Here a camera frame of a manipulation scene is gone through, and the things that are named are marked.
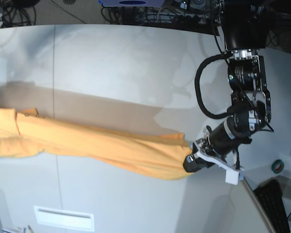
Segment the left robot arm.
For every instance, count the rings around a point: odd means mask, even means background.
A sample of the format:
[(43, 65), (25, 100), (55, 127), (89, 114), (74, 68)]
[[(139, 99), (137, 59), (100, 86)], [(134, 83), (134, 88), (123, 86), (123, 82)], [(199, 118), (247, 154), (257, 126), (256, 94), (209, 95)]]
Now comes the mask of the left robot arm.
[[(200, 110), (221, 120), (215, 129), (206, 127), (204, 136), (192, 144), (184, 162), (188, 173), (217, 165), (226, 172), (226, 182), (236, 185), (243, 179), (239, 146), (250, 144), (252, 135), (273, 129), (271, 97), (267, 88), (265, 62), (259, 55), (268, 34), (268, 11), (259, 0), (212, 0), (210, 23), (214, 33), (222, 33), (219, 54), (205, 59), (197, 69), (194, 87)], [(211, 113), (204, 105), (200, 79), (204, 68), (223, 60), (231, 93), (231, 106), (224, 113)]]

